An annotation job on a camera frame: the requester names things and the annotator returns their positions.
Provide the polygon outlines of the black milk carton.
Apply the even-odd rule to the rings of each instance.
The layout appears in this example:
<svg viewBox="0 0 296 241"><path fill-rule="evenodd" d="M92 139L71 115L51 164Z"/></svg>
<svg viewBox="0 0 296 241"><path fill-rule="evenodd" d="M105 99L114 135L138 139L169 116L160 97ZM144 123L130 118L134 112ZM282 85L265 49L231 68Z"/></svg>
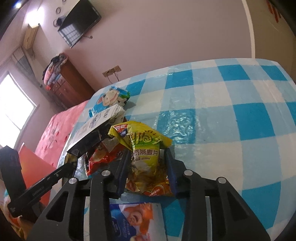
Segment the black milk carton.
<svg viewBox="0 0 296 241"><path fill-rule="evenodd" d="M75 132L66 152L81 157L107 138L110 127L117 121L122 122L124 115L124 108L118 104L95 114Z"/></svg>

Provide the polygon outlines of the yellow oatmeal snack bag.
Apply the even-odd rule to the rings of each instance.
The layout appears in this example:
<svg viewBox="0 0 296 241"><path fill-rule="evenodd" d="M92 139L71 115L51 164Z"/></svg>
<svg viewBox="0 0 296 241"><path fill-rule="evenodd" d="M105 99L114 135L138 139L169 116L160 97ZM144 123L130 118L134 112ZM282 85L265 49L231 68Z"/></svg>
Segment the yellow oatmeal snack bag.
<svg viewBox="0 0 296 241"><path fill-rule="evenodd" d="M161 150L172 140L148 125L126 121L111 126L108 135L132 151L125 188L145 196L172 196L167 168Z"/></svg>

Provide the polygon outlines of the white bedroom door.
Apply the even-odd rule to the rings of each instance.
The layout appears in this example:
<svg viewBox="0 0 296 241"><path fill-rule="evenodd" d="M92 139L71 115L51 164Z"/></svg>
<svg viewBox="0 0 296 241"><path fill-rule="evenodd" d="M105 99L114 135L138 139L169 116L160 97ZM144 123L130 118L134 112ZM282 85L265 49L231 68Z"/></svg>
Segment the white bedroom door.
<svg viewBox="0 0 296 241"><path fill-rule="evenodd" d="M276 61L284 70L295 72L295 35L281 15L275 21L266 1L242 1L246 13L253 58Z"/></svg>

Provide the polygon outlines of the gold foil wrapper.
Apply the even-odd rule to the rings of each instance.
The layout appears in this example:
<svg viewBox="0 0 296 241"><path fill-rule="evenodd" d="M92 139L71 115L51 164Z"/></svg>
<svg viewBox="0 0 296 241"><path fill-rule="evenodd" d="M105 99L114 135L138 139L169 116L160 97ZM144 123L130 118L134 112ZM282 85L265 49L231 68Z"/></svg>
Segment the gold foil wrapper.
<svg viewBox="0 0 296 241"><path fill-rule="evenodd" d="M78 158L76 156L74 156L73 154L69 154L69 153L66 154L64 164L71 164L74 167L76 167L77 162L78 162Z"/></svg>

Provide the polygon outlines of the orange baby picture packet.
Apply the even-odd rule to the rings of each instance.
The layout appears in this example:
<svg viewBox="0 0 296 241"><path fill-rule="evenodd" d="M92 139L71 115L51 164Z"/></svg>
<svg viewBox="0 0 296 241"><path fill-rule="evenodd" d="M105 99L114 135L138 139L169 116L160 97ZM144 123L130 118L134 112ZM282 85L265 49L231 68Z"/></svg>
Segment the orange baby picture packet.
<svg viewBox="0 0 296 241"><path fill-rule="evenodd" d="M110 204L112 240L167 240L159 203Z"/></svg>

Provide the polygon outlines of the red snack bag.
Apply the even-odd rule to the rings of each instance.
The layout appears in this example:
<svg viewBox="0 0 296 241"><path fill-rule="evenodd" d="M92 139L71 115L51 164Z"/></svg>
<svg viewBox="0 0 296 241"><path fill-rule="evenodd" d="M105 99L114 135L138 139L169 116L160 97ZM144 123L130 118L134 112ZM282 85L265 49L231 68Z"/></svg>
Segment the red snack bag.
<svg viewBox="0 0 296 241"><path fill-rule="evenodd" d="M86 153L86 175L90 177L98 169L121 157L125 149L126 147L120 144L116 138L104 139L98 146Z"/></svg>

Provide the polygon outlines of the window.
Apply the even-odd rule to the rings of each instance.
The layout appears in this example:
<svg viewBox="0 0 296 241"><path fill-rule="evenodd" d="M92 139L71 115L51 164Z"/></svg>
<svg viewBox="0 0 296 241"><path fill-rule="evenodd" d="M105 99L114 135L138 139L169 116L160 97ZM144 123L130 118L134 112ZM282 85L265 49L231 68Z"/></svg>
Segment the window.
<svg viewBox="0 0 296 241"><path fill-rule="evenodd" d="M16 147L37 106L10 73L1 80L1 147Z"/></svg>

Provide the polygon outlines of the wooden dresser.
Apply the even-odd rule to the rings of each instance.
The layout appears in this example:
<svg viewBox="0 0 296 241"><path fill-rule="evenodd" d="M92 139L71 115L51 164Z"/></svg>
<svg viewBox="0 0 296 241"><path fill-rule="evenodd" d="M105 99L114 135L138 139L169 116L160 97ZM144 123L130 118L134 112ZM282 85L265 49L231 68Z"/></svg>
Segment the wooden dresser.
<svg viewBox="0 0 296 241"><path fill-rule="evenodd" d="M60 78L55 84L51 85L49 92L56 97L60 103L71 108L91 99L95 94L94 89L78 72L75 66L67 60L61 67Z"/></svg>

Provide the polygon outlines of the blue dog picture bag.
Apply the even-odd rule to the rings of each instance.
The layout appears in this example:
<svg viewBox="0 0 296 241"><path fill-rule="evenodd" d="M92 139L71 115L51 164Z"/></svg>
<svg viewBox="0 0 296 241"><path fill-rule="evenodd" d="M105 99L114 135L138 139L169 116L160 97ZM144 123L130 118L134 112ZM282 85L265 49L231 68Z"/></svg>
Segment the blue dog picture bag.
<svg viewBox="0 0 296 241"><path fill-rule="evenodd" d="M112 86L107 92L100 95L93 108L89 110L89 117L92 118L95 114L116 104L125 106L129 98L129 91Z"/></svg>

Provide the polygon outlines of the folded clothes pile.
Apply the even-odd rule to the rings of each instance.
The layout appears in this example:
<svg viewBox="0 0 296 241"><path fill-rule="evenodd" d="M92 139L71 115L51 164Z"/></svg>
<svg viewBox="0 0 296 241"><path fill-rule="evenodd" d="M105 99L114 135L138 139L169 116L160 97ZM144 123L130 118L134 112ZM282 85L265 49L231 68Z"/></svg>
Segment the folded clothes pile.
<svg viewBox="0 0 296 241"><path fill-rule="evenodd" d="M51 62L43 71L43 82L46 90L51 90L52 85L54 85L58 77L60 76L61 67L67 62L68 56L65 53L60 53L51 59Z"/></svg>

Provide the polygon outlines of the grey curtain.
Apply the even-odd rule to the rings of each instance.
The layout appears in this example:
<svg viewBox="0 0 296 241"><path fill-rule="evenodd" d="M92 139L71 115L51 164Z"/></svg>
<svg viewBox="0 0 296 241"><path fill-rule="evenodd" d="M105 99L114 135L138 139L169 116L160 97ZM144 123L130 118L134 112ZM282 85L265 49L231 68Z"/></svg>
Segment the grey curtain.
<svg viewBox="0 0 296 241"><path fill-rule="evenodd" d="M22 73L22 75L24 75L31 82L31 84L37 87L37 89L40 90L41 93L46 94L46 91L43 88L43 84L41 84L37 80L33 72L33 69L29 63L29 60L27 59L27 56L25 55L21 47L17 48L12 53L11 58L14 61L15 66Z"/></svg>

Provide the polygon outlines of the air conditioner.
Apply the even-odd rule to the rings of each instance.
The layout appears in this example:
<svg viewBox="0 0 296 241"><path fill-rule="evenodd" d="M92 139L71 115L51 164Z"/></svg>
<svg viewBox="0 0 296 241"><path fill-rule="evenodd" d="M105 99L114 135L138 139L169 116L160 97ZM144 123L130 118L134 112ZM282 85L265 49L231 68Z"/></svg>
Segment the air conditioner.
<svg viewBox="0 0 296 241"><path fill-rule="evenodd" d="M23 48L24 49L29 50L32 48L39 27L40 27L40 24L37 24L36 26L33 26L33 27L31 25L28 25L26 32L25 32L25 37L23 40Z"/></svg>

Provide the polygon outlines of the red chinese knot ornament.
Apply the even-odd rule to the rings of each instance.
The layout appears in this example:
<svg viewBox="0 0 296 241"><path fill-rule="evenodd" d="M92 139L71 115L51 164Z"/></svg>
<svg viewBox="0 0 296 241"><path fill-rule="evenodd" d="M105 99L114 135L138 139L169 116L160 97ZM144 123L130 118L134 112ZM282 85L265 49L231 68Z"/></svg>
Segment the red chinese knot ornament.
<svg viewBox="0 0 296 241"><path fill-rule="evenodd" d="M267 8L268 8L269 12L272 15L274 15L275 21L277 23L279 23L279 21L281 19L281 14L278 11L278 9L269 0L266 0L266 4L267 4Z"/></svg>

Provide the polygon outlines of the wall power socket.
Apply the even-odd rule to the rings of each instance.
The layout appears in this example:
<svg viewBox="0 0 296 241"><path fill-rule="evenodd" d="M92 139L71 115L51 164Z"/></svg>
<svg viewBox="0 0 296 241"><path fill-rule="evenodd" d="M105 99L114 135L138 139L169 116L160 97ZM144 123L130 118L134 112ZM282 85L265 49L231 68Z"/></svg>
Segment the wall power socket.
<svg viewBox="0 0 296 241"><path fill-rule="evenodd" d="M114 68L111 68L111 69L103 72L102 74L104 77L107 77L107 76L113 75L114 73L120 72L120 71L121 71L121 68L117 65Z"/></svg>

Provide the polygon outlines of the wall mounted television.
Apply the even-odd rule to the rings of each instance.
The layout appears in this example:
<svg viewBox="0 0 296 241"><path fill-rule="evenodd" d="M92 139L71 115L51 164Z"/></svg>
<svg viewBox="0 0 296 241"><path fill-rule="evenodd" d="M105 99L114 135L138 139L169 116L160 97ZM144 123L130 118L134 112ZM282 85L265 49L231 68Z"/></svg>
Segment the wall mounted television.
<svg viewBox="0 0 296 241"><path fill-rule="evenodd" d="M58 33L70 48L74 47L82 37L99 21L100 13L90 1L79 1L64 18Z"/></svg>

